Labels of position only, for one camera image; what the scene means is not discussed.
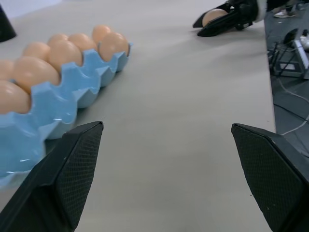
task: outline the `blue egg tray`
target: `blue egg tray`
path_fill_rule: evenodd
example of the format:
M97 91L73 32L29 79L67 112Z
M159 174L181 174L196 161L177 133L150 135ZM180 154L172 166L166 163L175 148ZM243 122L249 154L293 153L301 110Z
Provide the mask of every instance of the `blue egg tray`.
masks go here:
M59 86L50 82L32 86L32 106L27 114L0 115L0 189L19 186L46 155L44 141L61 138L69 131L77 109L89 107L100 88L127 62L124 52L105 62L95 50L84 51L82 66L74 62L62 65Z

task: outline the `table surface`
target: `table surface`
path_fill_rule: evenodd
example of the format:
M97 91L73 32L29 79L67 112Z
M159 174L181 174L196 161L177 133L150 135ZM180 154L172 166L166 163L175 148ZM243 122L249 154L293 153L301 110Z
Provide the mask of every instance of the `table surface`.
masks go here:
M274 131L263 23L199 38L212 0L67 0L13 20L17 58L58 32L109 25L131 60L77 124L102 120L97 168L77 232L269 232L239 161L232 123ZM2 205L12 191L1 193Z

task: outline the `brown egg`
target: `brown egg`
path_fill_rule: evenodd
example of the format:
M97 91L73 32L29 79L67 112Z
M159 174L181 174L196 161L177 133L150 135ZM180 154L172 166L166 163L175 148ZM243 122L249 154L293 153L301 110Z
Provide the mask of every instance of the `brown egg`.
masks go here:
M31 108L30 96L17 85L0 80L0 114L16 112L26 114Z
M58 72L46 61L36 57L21 57L15 61L13 79L24 91L31 92L31 86L49 81L60 84Z
M75 62L81 66L83 64L82 52L70 41L58 41L50 49L49 63L60 73L61 65L69 62Z
M12 76L14 62L0 59L0 80L10 80Z
M105 35L111 32L111 29L106 25L97 25L92 30L92 39L98 44Z
M206 26L210 21L219 18L221 16L227 15L228 13L225 10L222 9L213 9L211 11L208 11L202 20L203 27Z
M93 39L83 33L70 35L68 41L75 44L75 46L77 46L82 52L90 49L95 49L96 51L98 50L98 46Z
M23 56L36 57L47 61L50 47L42 42L32 42L24 49Z
M104 61L110 61L115 53L125 52L128 55L129 44L123 35L111 32L101 41L98 52Z
M49 41L47 42L47 45L52 47L55 43L57 43L59 40L68 40L68 36L62 33L55 34L52 37L50 37Z

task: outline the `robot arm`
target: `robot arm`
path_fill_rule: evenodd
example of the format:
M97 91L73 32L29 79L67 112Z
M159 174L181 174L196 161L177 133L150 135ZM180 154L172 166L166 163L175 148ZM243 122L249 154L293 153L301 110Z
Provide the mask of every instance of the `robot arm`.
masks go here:
M202 14L194 23L194 28L202 28L197 35L210 37L219 35L227 30L236 28L243 30L264 19L266 13L283 6L289 0L228 0L226 3ZM205 21L208 13L214 10L221 11L217 18Z

